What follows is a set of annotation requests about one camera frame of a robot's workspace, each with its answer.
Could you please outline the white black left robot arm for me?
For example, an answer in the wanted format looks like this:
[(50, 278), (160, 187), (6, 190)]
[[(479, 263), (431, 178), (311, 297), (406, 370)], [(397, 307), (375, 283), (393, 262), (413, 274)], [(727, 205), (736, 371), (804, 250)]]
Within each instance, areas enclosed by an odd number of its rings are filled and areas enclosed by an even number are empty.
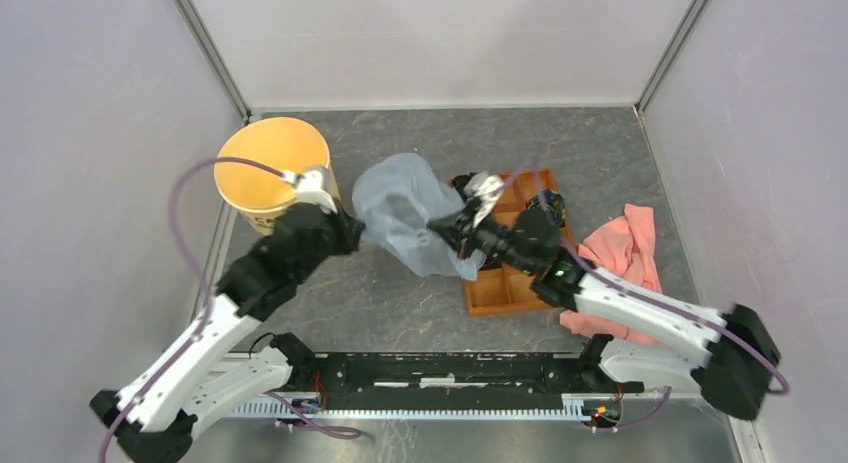
[(132, 462), (177, 462), (193, 441), (248, 400), (306, 388), (313, 362), (275, 347), (208, 380), (230, 349), (293, 299), (327, 258), (357, 251), (364, 224), (342, 210), (296, 203), (218, 280), (201, 315), (135, 381), (102, 390), (90, 407)]

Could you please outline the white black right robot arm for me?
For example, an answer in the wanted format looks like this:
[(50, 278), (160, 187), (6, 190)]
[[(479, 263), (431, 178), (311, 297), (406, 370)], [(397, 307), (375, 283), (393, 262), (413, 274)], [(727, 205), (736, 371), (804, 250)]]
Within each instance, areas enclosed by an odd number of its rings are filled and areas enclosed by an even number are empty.
[(433, 219), (428, 229), (460, 253), (478, 250), (528, 274), (543, 302), (598, 316), (653, 339), (641, 346), (606, 334), (600, 353), (577, 365), (580, 383), (602, 391), (614, 381), (697, 388), (716, 410), (754, 421), (767, 396), (785, 395), (780, 351), (759, 314), (735, 304), (722, 312), (629, 283), (576, 254), (540, 208), (498, 223), (472, 199), (460, 211)]

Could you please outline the yellow capybara trash bin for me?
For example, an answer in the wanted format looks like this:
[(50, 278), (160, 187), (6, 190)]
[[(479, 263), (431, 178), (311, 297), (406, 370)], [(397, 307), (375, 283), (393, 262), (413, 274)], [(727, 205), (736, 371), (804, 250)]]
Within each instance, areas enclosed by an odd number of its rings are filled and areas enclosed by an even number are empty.
[(327, 192), (336, 209), (343, 206), (332, 171), (328, 144), (312, 124), (293, 117), (272, 117), (250, 123), (223, 145), (214, 165), (220, 196), (259, 234), (272, 233), (276, 217), (296, 202), (295, 188), (282, 173), (302, 175), (323, 167)]

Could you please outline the light blue plastic trash bag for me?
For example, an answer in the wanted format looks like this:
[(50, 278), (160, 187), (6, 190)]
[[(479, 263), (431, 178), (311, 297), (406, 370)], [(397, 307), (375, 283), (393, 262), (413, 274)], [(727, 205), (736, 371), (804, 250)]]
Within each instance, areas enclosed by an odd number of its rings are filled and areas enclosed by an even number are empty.
[(363, 238), (416, 275), (477, 279), (485, 255), (475, 251), (462, 259), (427, 227), (434, 219), (462, 210), (464, 203), (420, 155), (395, 154), (365, 170), (353, 185), (352, 206), (365, 224)]

